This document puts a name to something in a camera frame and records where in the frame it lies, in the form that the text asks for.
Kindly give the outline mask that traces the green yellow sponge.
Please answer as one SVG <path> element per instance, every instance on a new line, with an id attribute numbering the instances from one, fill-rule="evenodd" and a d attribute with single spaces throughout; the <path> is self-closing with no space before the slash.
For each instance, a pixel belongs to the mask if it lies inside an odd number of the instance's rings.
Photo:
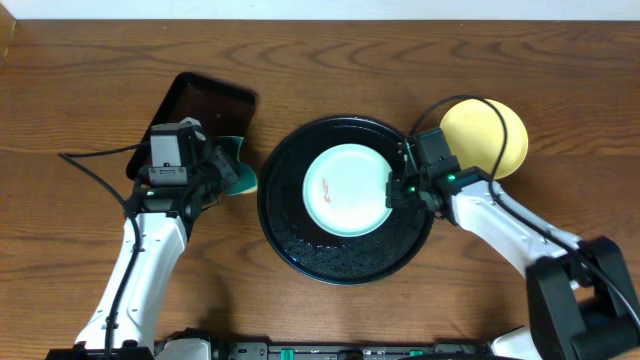
<path id="1" fill-rule="evenodd" d="M 223 151 L 230 156 L 238 179 L 225 189 L 227 196 L 254 193 L 258 189 L 258 180 L 254 170 L 240 160 L 240 150 L 244 138 L 241 136 L 220 136 L 216 139 Z"/>

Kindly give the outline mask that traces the yellow plate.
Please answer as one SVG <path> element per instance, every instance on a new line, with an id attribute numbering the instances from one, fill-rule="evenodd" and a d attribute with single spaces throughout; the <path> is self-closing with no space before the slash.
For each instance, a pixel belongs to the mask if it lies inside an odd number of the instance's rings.
<path id="1" fill-rule="evenodd" d="M 508 106 L 488 99 L 502 115 L 507 127 L 506 150 L 495 175 L 496 179 L 513 174 L 528 153 L 528 133 L 521 118 Z M 454 105 L 442 118 L 440 128 L 462 169 L 477 166 L 490 173 L 504 141 L 498 115 L 479 100 L 465 100 Z"/>

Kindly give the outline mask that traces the light green plate with stain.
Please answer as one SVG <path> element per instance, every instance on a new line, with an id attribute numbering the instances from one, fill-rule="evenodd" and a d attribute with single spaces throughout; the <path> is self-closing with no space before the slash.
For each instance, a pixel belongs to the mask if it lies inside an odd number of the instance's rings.
<path id="1" fill-rule="evenodd" d="M 386 206 L 390 172 L 387 160 L 370 147 L 353 143 L 331 147 L 305 173 L 305 209 L 318 227 L 334 236 L 366 235 L 392 213 Z"/>

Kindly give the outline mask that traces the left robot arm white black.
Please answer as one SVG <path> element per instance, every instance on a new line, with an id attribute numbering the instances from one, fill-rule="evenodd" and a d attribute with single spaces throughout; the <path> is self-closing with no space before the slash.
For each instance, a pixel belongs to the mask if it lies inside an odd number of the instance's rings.
<path id="1" fill-rule="evenodd" d="M 239 181 L 220 147 L 206 145 L 194 162 L 173 169 L 185 183 L 142 186 L 134 177 L 125 200 L 102 178 L 77 162 L 79 154 L 60 158 L 93 178 L 116 198 L 126 222 L 121 251 L 94 315 L 70 349 L 52 349 L 49 359 L 154 359 L 155 333 L 166 288 L 184 252 L 197 217 L 229 193 Z"/>

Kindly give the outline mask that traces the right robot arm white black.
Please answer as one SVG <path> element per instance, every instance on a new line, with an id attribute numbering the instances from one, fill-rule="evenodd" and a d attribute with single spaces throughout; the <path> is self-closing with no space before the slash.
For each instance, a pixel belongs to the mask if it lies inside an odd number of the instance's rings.
<path id="1" fill-rule="evenodd" d="M 639 346 L 639 301 L 619 247 L 538 217 L 477 167 L 392 172 L 387 205 L 420 204 L 475 234 L 526 280 L 529 324 L 490 343 L 513 359 L 611 359 Z"/>

